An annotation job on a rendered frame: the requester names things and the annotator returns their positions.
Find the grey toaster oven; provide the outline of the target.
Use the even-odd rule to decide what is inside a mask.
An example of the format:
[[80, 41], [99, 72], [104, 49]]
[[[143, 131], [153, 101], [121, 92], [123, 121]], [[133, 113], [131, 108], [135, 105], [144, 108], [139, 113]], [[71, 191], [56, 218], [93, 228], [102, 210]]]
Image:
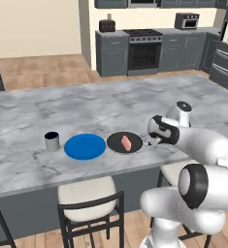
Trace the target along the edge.
[[199, 14], [176, 13], [175, 28], [178, 30], [196, 30], [199, 17]]

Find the long grey wall cupboard run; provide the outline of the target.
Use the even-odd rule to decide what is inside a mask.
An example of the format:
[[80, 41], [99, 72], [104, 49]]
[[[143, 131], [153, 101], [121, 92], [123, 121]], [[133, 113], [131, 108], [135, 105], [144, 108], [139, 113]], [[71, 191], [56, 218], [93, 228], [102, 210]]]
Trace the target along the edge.
[[157, 0], [158, 8], [219, 8], [226, 9], [228, 0]]

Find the black toaster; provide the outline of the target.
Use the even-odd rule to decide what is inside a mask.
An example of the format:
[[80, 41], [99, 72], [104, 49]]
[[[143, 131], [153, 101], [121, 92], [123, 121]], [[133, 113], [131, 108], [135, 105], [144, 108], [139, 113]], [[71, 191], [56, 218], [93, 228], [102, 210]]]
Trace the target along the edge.
[[114, 32], [115, 21], [112, 19], [101, 19], [99, 21], [99, 31], [100, 32]]

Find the narrow grey base cupboard run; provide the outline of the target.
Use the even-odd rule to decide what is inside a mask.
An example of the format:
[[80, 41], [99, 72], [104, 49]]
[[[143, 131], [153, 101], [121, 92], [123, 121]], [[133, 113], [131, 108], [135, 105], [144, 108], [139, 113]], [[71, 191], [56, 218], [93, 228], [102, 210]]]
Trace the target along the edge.
[[129, 35], [124, 31], [95, 32], [96, 70], [105, 77], [125, 76], [128, 66]]

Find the pink steak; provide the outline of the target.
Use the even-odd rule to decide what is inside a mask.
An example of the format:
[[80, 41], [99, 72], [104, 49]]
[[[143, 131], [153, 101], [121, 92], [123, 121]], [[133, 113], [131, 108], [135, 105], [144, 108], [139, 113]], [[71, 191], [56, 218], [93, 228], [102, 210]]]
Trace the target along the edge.
[[123, 136], [122, 137], [121, 144], [125, 148], [126, 151], [130, 151], [131, 150], [132, 143], [131, 143], [131, 141], [126, 136]]

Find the blue plate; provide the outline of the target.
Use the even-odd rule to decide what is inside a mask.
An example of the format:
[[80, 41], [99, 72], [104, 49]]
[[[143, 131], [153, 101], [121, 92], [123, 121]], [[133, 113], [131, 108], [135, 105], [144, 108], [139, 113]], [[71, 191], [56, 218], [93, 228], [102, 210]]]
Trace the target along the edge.
[[68, 139], [64, 152], [72, 159], [86, 161], [101, 156], [106, 150], [105, 141], [94, 134], [79, 134]]

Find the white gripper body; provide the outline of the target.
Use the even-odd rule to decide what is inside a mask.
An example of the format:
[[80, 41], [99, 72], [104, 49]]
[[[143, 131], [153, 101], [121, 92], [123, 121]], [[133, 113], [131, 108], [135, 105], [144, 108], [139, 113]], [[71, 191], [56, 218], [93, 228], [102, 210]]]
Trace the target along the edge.
[[159, 125], [161, 124], [162, 117], [155, 115], [150, 118], [147, 124], [147, 133], [149, 135], [148, 144], [157, 145], [161, 140], [162, 136], [159, 132]]

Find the wide grey base cupboard run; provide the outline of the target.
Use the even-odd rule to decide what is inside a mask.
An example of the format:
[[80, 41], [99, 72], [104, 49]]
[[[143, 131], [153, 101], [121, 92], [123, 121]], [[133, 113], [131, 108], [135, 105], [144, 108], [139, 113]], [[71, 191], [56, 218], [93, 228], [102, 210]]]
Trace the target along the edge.
[[210, 71], [220, 37], [218, 28], [200, 27], [196, 30], [160, 28], [159, 32], [163, 34], [159, 72]]

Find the grey kitchen island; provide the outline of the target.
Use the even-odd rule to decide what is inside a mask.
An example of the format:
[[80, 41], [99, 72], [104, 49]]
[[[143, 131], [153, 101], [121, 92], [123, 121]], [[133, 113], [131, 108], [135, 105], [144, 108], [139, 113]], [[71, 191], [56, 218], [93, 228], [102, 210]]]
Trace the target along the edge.
[[76, 134], [107, 138], [117, 131], [147, 136], [147, 123], [177, 101], [192, 107], [194, 127], [228, 137], [228, 90], [200, 75], [144, 78], [0, 92], [0, 208], [15, 238], [58, 228], [57, 188], [112, 175], [128, 211], [155, 186], [158, 166], [184, 159], [170, 145], [144, 146], [131, 155], [111, 150], [93, 161], [49, 152], [45, 134], [66, 142]]

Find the black frying pan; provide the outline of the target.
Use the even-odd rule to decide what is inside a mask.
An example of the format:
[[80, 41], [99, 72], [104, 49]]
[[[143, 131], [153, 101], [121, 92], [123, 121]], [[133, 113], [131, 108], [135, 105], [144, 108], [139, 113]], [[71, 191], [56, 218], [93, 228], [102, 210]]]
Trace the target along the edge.
[[[126, 151], [121, 144], [121, 139], [123, 136], [126, 136], [132, 143], [132, 147], [130, 151]], [[126, 131], [121, 131], [111, 134], [107, 138], [107, 145], [110, 150], [119, 154], [132, 154], [141, 150], [143, 146], [149, 146], [148, 139], [141, 138], [139, 135], [135, 133], [126, 132]]]

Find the black and steel oven range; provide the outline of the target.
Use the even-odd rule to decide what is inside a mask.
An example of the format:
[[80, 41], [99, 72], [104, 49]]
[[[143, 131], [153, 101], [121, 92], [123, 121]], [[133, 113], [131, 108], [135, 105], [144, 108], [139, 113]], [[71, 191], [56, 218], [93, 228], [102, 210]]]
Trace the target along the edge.
[[129, 35], [127, 76], [156, 74], [163, 34], [154, 29], [125, 29]]

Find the grey cup with dark inside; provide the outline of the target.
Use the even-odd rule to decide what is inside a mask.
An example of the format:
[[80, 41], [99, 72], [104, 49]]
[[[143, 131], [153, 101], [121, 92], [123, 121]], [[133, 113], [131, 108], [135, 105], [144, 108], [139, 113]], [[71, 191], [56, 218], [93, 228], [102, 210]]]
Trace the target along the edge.
[[57, 132], [47, 132], [45, 134], [47, 151], [54, 152], [60, 148], [59, 135]]

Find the steel range hood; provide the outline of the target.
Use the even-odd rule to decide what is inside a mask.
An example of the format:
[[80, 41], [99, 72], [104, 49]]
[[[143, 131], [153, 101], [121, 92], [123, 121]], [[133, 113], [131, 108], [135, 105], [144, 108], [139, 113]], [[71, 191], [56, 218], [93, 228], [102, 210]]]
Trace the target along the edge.
[[157, 0], [128, 0], [128, 7], [134, 8], [156, 8]]

